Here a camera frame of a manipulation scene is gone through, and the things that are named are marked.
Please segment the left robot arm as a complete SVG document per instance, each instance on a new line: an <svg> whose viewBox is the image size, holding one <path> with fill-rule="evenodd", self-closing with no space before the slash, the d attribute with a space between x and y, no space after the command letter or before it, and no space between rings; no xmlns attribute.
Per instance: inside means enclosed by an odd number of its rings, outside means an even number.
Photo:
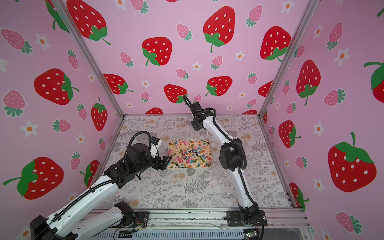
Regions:
<svg viewBox="0 0 384 240"><path fill-rule="evenodd" d="M126 202L115 204L102 214L87 220L84 217L101 202L120 190L128 182L140 178L147 169L164 171L171 156L159 156L162 141L147 131L136 133L124 156L104 171L103 175L79 197L48 217L38 216L30 223L33 240L86 240L111 227L142 228L146 223L138 220Z"/></svg>

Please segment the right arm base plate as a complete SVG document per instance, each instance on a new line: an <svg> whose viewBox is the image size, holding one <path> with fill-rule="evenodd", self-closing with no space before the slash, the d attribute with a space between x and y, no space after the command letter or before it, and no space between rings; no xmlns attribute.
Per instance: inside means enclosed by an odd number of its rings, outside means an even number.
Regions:
<svg viewBox="0 0 384 240"><path fill-rule="evenodd" d="M229 227L266 227L268 225L264 211L259 211L256 214L227 211L224 220L227 221Z"/></svg>

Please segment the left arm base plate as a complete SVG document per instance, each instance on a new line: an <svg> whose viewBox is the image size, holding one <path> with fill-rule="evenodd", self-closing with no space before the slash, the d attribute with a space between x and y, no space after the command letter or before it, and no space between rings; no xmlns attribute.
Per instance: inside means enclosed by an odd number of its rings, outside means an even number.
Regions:
<svg viewBox="0 0 384 240"><path fill-rule="evenodd" d="M112 228L145 228L149 220L149 212L134 211L133 213L125 214L123 218L114 223Z"/></svg>

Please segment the aluminium front rail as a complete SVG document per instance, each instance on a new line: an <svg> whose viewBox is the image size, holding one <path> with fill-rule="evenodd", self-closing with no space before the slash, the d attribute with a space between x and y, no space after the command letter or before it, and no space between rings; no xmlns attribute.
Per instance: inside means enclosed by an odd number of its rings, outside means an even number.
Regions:
<svg viewBox="0 0 384 240"><path fill-rule="evenodd" d="M315 240L304 212L289 208L267 208L268 225L229 227L227 211L235 209L139 209L149 212L145 228L108 228L86 240ZM91 211L85 220L105 211Z"/></svg>

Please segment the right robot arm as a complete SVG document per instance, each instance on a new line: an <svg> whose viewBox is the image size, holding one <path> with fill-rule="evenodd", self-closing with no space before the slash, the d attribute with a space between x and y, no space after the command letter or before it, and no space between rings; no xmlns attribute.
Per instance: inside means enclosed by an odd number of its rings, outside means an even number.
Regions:
<svg viewBox="0 0 384 240"><path fill-rule="evenodd" d="M192 103L186 95L183 96L183 100L192 112L191 124L194 130L207 130L221 144L219 160L234 182L242 222L246 226L264 228L266 226L265 214L253 199L245 179L244 170L247 167L247 157L242 141L234 139L222 129L222 126L217 122L215 109L203 109L200 103Z"/></svg>

